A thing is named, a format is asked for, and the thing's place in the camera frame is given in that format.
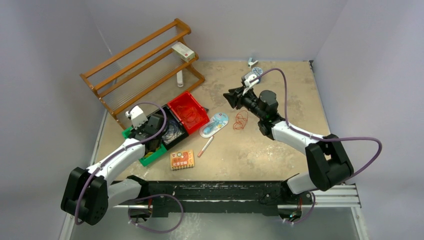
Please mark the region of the wooden shelf rack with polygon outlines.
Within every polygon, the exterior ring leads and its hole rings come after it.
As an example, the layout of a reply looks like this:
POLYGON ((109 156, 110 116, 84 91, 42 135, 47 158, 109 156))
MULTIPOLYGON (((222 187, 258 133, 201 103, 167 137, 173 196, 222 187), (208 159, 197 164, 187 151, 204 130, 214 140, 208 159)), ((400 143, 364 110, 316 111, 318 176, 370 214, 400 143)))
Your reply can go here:
POLYGON ((110 117, 122 128, 130 126, 125 117, 134 104, 151 101, 153 94, 168 91, 166 101, 191 92, 205 81, 194 62, 185 62, 172 46, 191 34, 188 24, 176 18, 152 34, 115 54, 79 76, 101 102, 110 117), (183 87, 177 86, 177 72, 183 73, 183 87))

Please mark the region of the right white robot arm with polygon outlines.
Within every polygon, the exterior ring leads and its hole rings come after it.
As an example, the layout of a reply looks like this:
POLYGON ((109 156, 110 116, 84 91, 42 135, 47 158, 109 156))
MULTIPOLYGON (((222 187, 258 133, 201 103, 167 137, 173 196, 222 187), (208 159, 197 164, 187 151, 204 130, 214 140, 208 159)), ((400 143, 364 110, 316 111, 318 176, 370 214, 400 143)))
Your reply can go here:
POLYGON ((354 168, 340 139, 334 134, 314 135, 289 124, 278 113, 279 103, 273 91, 263 90, 255 95, 252 89, 245 91, 241 86, 229 89, 223 97, 231 108, 246 108, 258 117, 257 124, 264 136, 305 155, 307 171, 290 177, 282 184, 280 196, 284 202, 292 204, 301 193, 310 190, 327 191, 353 175, 354 168))

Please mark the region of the blue toothbrush blister pack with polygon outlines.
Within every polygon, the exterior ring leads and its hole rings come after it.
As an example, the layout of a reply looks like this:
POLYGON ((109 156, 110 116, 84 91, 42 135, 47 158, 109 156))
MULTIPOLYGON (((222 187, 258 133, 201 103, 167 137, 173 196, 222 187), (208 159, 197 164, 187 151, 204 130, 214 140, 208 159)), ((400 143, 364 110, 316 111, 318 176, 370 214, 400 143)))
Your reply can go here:
POLYGON ((210 138, 229 123, 229 116, 226 113, 218 112, 214 114, 209 122, 199 129, 199 134, 203 138, 210 138))

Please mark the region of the red plastic bin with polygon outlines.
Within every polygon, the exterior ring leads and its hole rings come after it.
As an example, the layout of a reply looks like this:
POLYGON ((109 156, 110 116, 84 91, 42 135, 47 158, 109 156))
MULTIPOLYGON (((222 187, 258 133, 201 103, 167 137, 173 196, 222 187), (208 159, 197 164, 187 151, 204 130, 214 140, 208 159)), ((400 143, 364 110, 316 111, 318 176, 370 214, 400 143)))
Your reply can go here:
POLYGON ((182 122, 189 135, 210 121, 203 107, 188 91, 181 93, 169 101, 167 105, 182 122))

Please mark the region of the green plastic bin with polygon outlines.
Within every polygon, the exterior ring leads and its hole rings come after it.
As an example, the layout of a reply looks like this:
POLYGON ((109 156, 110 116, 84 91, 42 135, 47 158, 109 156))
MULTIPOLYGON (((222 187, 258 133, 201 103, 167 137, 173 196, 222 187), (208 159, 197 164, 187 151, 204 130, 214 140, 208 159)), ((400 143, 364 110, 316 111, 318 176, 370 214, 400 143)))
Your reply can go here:
MULTIPOLYGON (((122 136, 125 139, 135 138, 136 140, 143 140, 148 137, 147 134, 138 133, 132 127, 125 129, 122 132, 122 136)), ((163 141, 159 140, 159 138, 155 138, 154 140, 147 142, 145 146, 147 147, 145 155, 138 160, 143 167, 150 165, 167 151, 163 141)))

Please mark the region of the blue lidded jar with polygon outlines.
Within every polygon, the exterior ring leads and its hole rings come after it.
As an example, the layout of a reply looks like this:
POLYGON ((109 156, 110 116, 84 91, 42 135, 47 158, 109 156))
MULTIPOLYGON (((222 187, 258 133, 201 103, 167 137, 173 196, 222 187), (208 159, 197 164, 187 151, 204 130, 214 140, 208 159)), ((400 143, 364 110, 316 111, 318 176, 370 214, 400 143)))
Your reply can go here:
POLYGON ((260 76, 263 74, 263 70, 260 67, 253 67, 251 70, 256 76, 260 76))

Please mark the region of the white orange pen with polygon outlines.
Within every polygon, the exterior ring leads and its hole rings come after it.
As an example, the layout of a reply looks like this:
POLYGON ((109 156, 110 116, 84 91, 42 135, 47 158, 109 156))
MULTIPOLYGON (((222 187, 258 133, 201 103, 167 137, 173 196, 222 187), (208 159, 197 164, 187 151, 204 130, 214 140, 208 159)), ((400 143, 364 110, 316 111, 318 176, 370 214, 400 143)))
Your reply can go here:
POLYGON ((203 146, 203 148, 200 150, 200 152, 198 153, 197 157, 200 158, 203 153, 206 151, 206 149, 209 147, 209 145, 211 144, 211 142, 214 140, 214 136, 211 136, 208 141, 206 142, 206 144, 203 146))

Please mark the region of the orange snack packet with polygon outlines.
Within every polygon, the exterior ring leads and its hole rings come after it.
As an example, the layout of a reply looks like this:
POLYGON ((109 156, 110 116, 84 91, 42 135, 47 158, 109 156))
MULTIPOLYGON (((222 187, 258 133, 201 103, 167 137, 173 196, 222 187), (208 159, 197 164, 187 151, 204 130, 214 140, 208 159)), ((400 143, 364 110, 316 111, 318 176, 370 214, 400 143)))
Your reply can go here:
POLYGON ((192 150, 171 152, 169 154, 169 160, 172 171, 193 168, 195 166, 195 156, 192 150))

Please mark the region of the white red carton box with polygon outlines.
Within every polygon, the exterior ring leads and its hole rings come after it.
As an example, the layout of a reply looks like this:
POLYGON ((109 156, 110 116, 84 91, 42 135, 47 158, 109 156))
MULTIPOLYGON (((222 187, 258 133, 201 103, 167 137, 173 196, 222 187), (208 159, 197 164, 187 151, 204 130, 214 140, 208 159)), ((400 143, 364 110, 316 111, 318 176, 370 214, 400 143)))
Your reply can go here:
POLYGON ((185 62, 190 62, 192 59, 196 57, 196 53, 191 50, 189 47, 187 47, 182 42, 175 43, 171 49, 174 53, 178 54, 182 60, 185 62))

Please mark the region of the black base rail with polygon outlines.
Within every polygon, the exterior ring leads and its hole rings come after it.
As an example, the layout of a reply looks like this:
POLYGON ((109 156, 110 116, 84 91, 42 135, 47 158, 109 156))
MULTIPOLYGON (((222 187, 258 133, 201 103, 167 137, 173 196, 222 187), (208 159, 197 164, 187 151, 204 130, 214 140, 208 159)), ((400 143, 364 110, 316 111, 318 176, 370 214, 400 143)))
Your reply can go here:
POLYGON ((119 208, 164 218, 170 213, 261 214, 297 221, 311 208, 359 208, 355 185, 286 194, 283 181, 144 181, 142 195, 119 208))

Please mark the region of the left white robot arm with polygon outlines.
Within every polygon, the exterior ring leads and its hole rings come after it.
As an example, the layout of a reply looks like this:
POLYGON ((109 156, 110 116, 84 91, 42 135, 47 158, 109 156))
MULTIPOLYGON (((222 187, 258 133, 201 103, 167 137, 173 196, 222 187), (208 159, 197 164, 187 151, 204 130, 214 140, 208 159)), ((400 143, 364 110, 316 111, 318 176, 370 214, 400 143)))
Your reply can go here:
POLYGON ((164 111, 146 119, 139 113, 129 116, 135 130, 147 133, 146 137, 129 137, 101 161, 87 168, 76 167, 69 174, 60 208, 74 217, 76 225, 93 226, 110 207, 128 200, 142 205, 149 199, 149 191, 143 187, 144 180, 129 177, 118 183, 113 181, 146 154, 147 143, 163 134, 168 118, 164 111))

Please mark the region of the black plastic bin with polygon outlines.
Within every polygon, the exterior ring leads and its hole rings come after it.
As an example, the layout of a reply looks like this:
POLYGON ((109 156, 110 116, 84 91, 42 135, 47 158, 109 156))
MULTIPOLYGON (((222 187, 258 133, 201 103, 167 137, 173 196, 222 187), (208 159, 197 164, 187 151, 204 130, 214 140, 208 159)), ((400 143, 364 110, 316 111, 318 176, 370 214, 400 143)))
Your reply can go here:
POLYGON ((166 126, 158 138, 162 140, 166 150, 170 150, 186 139, 189 134, 168 105, 163 105, 162 109, 166 113, 166 126))

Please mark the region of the white stapler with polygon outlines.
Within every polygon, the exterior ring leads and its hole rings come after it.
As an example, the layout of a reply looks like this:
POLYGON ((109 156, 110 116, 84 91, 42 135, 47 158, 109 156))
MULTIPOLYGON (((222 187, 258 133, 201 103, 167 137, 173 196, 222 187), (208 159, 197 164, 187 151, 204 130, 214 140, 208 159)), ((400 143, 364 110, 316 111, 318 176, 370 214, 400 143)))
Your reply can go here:
POLYGON ((183 71, 180 70, 176 73, 176 83, 177 86, 182 88, 184 86, 184 77, 183 77, 183 71))

